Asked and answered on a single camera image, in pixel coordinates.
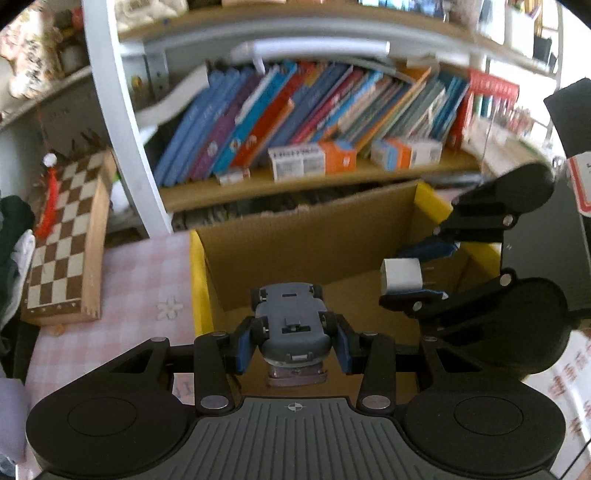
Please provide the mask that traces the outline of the white charger plug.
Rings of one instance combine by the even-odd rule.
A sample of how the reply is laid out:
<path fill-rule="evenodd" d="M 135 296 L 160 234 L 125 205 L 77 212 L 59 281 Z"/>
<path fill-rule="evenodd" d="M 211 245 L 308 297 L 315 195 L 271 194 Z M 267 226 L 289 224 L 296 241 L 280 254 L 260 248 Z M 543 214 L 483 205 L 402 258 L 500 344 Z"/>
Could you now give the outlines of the white charger plug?
<path fill-rule="evenodd" d="M 383 295 L 416 292 L 427 287 L 434 287 L 436 281 L 425 273 L 432 267 L 423 268 L 417 258 L 384 259 L 381 265 L 381 293 Z"/>

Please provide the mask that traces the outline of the grey toy car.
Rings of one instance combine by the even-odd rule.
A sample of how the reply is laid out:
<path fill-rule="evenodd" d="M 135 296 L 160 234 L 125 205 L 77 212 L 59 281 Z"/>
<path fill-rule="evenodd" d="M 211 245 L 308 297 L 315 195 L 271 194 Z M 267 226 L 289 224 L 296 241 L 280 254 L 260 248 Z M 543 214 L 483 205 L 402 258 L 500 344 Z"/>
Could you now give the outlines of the grey toy car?
<path fill-rule="evenodd" d="M 322 287 L 291 282 L 252 291 L 252 333 L 267 365 L 267 384 L 294 388 L 327 381 L 332 350 Z"/>

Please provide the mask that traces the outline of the yellow cardboard box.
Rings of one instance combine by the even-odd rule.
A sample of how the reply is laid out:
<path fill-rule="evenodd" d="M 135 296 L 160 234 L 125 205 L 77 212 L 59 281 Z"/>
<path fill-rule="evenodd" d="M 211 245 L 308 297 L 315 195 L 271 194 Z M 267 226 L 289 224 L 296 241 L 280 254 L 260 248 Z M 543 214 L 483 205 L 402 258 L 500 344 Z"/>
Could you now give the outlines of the yellow cardboard box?
<path fill-rule="evenodd" d="M 270 284 L 304 282 L 322 287 L 325 306 L 356 332 L 386 334 L 396 343 L 396 407 L 481 387 L 488 375 L 438 340 L 427 340 L 415 318 L 379 305 L 380 267 L 408 241 L 417 240 L 450 209 L 425 184 L 375 189 L 290 212 L 252 215 L 190 233 L 193 318 L 197 337 L 232 332 L 252 316 L 250 294 Z M 337 355 L 325 359 L 327 381 L 273 388 L 256 349 L 238 377 L 242 404 L 276 404 L 304 415 L 322 404 L 356 409 L 362 377 L 342 373 Z"/>

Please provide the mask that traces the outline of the pink checked tablecloth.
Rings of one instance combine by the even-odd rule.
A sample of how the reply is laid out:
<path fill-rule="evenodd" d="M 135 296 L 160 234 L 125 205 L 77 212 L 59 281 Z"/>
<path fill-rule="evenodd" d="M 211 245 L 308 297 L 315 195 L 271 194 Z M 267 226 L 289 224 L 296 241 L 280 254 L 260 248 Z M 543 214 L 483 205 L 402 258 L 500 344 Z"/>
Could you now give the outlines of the pink checked tablecloth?
<path fill-rule="evenodd" d="M 40 329 L 25 382 L 31 403 L 152 337 L 192 342 L 189 253 L 187 232 L 106 250 L 101 317 Z"/>

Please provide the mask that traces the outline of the orange white medicine box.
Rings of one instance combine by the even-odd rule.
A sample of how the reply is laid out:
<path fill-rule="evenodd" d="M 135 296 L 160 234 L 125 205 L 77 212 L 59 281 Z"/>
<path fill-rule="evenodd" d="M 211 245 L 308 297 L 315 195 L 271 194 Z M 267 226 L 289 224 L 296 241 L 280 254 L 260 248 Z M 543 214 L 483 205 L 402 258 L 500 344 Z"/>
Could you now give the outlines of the orange white medicine box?
<path fill-rule="evenodd" d="M 356 170 L 358 151 L 346 141 L 321 141 L 267 150 L 273 180 L 325 176 Z"/>

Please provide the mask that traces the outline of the wooden chess board box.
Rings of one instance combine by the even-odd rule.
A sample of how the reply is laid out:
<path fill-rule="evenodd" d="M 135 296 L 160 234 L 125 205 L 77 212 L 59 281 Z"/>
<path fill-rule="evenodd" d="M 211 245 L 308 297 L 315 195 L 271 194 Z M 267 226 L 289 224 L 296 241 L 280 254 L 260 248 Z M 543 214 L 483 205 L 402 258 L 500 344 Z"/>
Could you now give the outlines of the wooden chess board box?
<path fill-rule="evenodd" d="M 39 326 L 100 318 L 102 259 L 116 163 L 111 150 L 57 170 L 56 218 L 36 238 L 21 319 Z"/>

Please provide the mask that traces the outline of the red tassel ornament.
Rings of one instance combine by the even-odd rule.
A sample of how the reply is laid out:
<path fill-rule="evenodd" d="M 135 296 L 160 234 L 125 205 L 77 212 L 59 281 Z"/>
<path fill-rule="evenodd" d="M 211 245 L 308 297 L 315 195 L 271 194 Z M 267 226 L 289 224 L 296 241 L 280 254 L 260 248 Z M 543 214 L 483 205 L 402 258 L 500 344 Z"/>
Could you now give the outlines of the red tassel ornament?
<path fill-rule="evenodd" d="M 59 196 L 59 183 L 57 180 L 57 156 L 47 153 L 43 157 L 43 165 L 47 170 L 47 195 L 41 219 L 35 229 L 38 239 L 46 239 L 52 232 L 56 218 L 56 205 Z"/>

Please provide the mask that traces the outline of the pile of clothes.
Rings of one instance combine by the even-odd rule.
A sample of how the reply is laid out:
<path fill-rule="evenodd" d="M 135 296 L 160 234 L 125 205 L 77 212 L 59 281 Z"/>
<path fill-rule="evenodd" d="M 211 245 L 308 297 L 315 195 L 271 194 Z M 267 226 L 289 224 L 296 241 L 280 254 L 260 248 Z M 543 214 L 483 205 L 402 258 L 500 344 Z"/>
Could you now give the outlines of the pile of clothes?
<path fill-rule="evenodd" d="M 19 196 L 1 199 L 1 327 L 15 315 L 35 250 L 35 216 Z"/>

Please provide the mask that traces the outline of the row of books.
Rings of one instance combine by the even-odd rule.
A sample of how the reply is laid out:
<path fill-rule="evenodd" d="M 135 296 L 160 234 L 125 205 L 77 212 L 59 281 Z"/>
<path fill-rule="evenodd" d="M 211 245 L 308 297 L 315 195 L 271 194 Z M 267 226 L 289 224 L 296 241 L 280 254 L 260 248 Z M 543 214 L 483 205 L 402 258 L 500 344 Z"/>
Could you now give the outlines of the row of books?
<path fill-rule="evenodd" d="M 197 93 L 171 134 L 153 175 L 158 187 L 239 181 L 270 167 L 267 150 L 346 141 L 370 159 L 374 141 L 431 139 L 443 147 L 458 125 L 466 78 L 372 62 L 285 60 L 198 71 Z"/>

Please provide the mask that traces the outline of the white bookshelf frame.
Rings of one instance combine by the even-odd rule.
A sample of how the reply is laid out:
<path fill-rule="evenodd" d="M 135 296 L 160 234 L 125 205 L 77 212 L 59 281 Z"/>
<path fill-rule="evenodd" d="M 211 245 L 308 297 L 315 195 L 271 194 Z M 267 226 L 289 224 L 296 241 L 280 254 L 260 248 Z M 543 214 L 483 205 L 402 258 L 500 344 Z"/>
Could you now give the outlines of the white bookshelf frame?
<path fill-rule="evenodd" d="M 171 211 L 165 207 L 148 165 L 144 149 L 147 140 L 132 106 L 125 58 L 146 61 L 150 85 L 167 88 L 171 71 L 167 55 L 174 50 L 187 53 L 182 63 L 189 65 L 216 50 L 228 52 L 231 46 L 263 37 L 344 37 L 358 42 L 387 41 L 394 57 L 441 54 L 468 60 L 473 68 L 494 59 L 555 81 L 562 75 L 560 65 L 546 66 L 465 27 L 356 2 L 212 6 L 124 33 L 116 30 L 111 2 L 85 1 L 82 7 L 90 68 L 103 120 L 130 202 L 151 237 L 171 233 Z"/>

